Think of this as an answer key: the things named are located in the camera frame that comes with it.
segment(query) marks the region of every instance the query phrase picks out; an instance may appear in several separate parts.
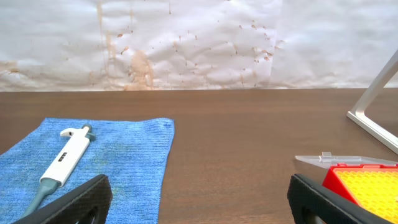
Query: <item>white metal stand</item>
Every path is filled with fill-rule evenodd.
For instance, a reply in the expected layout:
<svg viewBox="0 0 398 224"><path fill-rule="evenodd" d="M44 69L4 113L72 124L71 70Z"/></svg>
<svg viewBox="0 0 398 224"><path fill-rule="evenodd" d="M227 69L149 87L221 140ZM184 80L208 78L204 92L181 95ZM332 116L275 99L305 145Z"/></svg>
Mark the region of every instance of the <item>white metal stand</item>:
<svg viewBox="0 0 398 224"><path fill-rule="evenodd" d="M365 116L365 109L381 92L387 82L398 72L398 50L381 70L371 86L364 92L347 117L398 154L398 138Z"/></svg>

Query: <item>blue cloth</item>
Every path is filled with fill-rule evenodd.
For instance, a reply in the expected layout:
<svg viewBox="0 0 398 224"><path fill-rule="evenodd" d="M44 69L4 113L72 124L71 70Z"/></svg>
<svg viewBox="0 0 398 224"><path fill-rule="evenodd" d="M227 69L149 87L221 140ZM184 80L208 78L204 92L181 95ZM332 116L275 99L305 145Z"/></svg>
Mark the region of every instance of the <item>blue cloth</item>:
<svg viewBox="0 0 398 224"><path fill-rule="evenodd" d="M19 219L36 194L39 179L68 141L66 128L93 127L91 142L62 188L41 207L98 174L109 178L113 200L106 223L157 223L174 121L93 121L46 118L0 156L0 223Z"/></svg>

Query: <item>white stand leg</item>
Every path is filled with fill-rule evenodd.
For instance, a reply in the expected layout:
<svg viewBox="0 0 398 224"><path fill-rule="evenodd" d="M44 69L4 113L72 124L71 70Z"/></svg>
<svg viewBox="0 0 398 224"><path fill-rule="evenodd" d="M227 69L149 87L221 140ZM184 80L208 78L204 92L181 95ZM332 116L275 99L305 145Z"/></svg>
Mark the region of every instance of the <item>white stand leg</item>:
<svg viewBox="0 0 398 224"><path fill-rule="evenodd" d="M384 66L371 86L364 92L347 117L398 154L398 138L365 116L365 109L381 92L387 82L398 72L398 50Z"/></svg>

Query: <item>white paper backdrop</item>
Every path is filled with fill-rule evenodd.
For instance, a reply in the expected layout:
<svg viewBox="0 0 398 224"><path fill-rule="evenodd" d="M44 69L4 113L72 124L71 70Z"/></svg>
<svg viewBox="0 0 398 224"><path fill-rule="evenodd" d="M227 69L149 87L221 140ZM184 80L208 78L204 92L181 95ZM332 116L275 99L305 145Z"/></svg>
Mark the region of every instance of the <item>white paper backdrop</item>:
<svg viewBox="0 0 398 224"><path fill-rule="evenodd" d="M356 88L398 1L13 0L0 29L0 91Z"/></svg>

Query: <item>brown tabletop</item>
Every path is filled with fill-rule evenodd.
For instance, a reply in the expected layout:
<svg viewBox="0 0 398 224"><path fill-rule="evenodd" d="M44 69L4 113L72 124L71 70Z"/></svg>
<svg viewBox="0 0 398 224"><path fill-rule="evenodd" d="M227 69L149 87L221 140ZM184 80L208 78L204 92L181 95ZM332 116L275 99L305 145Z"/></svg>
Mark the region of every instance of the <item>brown tabletop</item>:
<svg viewBox="0 0 398 224"><path fill-rule="evenodd" d="M221 90L0 93L0 152L45 117L175 120L159 223L293 223L290 176L326 170L295 155L398 155L346 113L364 90ZM398 89L368 115L398 134Z"/></svg>

